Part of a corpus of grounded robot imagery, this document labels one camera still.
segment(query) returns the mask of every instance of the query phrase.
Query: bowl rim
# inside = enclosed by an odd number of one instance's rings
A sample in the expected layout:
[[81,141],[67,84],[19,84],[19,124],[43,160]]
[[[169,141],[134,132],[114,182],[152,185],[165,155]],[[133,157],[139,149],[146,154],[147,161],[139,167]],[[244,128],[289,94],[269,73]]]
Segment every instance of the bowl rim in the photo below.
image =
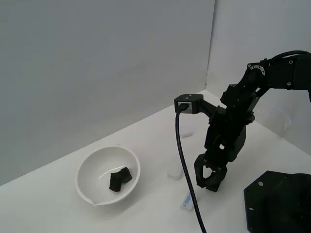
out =
[[[123,195],[117,197],[116,199],[110,200],[110,201],[102,201],[102,202],[99,202],[99,203],[93,203],[89,198],[87,198],[81,192],[80,187],[78,185],[78,174],[79,174],[79,171],[80,171],[80,168],[81,168],[82,164],[86,161],[86,159],[88,157],[90,157],[91,155],[93,155],[94,153],[96,153],[96,152],[98,152],[100,150],[103,150],[105,148],[110,148],[110,147],[121,148],[121,149],[124,149],[124,150],[126,150],[126,151],[128,151],[128,152],[130,152],[132,154],[132,156],[135,158],[136,163],[137,163],[137,175],[136,175],[136,178],[135,178],[134,183],[132,184],[132,186]],[[139,180],[139,177],[140,177],[140,162],[139,162],[138,157],[136,156],[136,154],[133,151],[131,151],[130,149],[128,149],[126,147],[119,146],[119,145],[105,146],[105,147],[102,147],[100,149],[97,149],[97,150],[93,151],[91,154],[89,154],[87,157],[85,157],[84,160],[81,162],[81,164],[79,165],[78,170],[76,172],[76,176],[75,176],[75,187],[76,187],[76,190],[77,190],[78,194],[80,195],[80,197],[82,199],[84,199],[85,201],[87,201],[88,203],[90,203],[90,204],[92,204],[94,206],[97,206],[97,205],[109,205],[109,204],[113,204],[113,203],[118,202],[118,201],[124,199],[125,197],[127,197],[133,191],[133,189],[135,188],[135,186],[136,186],[136,184],[137,184],[137,182]]]

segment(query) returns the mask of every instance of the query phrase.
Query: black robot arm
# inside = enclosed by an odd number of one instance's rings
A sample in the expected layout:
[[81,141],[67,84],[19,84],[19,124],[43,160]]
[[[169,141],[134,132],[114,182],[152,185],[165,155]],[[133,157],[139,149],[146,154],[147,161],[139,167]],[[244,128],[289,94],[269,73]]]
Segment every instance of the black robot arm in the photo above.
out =
[[[290,51],[250,63],[238,84],[229,85],[221,102],[226,106],[214,106],[203,100],[200,94],[185,94],[174,100],[175,111],[182,103],[189,108],[182,113],[204,113],[209,117],[205,140],[207,151],[194,163],[197,185],[217,192],[227,173],[226,165],[233,162],[246,138],[246,125],[255,120],[253,109],[270,88],[308,90],[311,101],[311,53]],[[203,167],[212,174],[204,178]]]

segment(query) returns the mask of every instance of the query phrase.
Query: white bowl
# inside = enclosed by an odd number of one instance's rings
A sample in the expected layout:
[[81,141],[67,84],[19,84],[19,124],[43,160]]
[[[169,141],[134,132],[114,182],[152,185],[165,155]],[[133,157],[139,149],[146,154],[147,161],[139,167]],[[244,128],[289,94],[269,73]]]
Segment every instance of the white bowl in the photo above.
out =
[[[110,173],[128,167],[132,180],[122,184],[120,192],[109,189]],[[120,146],[105,147],[89,155],[76,175],[78,194],[87,202],[108,205],[126,198],[136,186],[140,176],[140,163],[129,149]]]

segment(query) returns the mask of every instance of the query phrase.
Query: black cable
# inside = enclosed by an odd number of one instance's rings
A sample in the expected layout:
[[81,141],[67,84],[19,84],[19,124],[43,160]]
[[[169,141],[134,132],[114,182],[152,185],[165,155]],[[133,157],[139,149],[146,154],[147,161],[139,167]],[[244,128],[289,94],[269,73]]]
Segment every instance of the black cable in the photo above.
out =
[[180,156],[181,165],[183,167],[183,170],[184,170],[184,173],[185,173],[185,177],[186,177],[186,180],[187,180],[187,184],[188,184],[188,187],[189,187],[189,190],[190,190],[190,194],[191,194],[191,198],[192,198],[192,202],[193,202],[193,206],[194,206],[194,210],[195,210],[196,216],[198,218],[198,221],[199,221],[199,224],[200,224],[202,232],[203,233],[207,233],[206,230],[205,230],[205,226],[204,226],[203,220],[201,218],[198,202],[197,202],[196,197],[195,197],[195,193],[194,193],[193,186],[192,186],[192,183],[191,183],[191,179],[190,179],[190,176],[189,176],[189,173],[188,173],[186,161],[185,161],[185,158],[184,158],[183,150],[181,148],[181,141],[180,141],[180,134],[179,134],[179,116],[180,116],[180,113],[182,111],[188,109],[188,107],[189,107],[189,104],[182,103],[181,105],[179,105],[179,110],[177,110],[177,112],[176,112],[175,131],[176,131],[177,147],[178,147],[178,152],[179,152],[179,156]]
[[287,57],[287,56],[306,54],[306,53],[309,53],[309,52],[302,51],[302,50],[294,50],[294,51],[284,52],[284,53],[281,53],[281,54],[279,54],[277,56],[274,56],[273,58],[271,58],[269,60],[269,62],[270,63],[274,63],[274,62],[278,61],[279,59]]

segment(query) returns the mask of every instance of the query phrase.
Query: white wall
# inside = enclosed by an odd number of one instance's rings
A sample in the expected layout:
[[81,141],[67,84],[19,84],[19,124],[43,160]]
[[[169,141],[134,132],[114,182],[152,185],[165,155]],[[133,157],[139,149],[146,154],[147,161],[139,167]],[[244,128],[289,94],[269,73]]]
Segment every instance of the white wall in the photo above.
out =
[[214,0],[0,1],[0,185],[203,90],[213,10]]
[[[220,97],[248,63],[289,50],[311,52],[310,9],[310,0],[217,0],[207,90]],[[269,90],[256,110],[259,123],[311,154],[307,91]]]

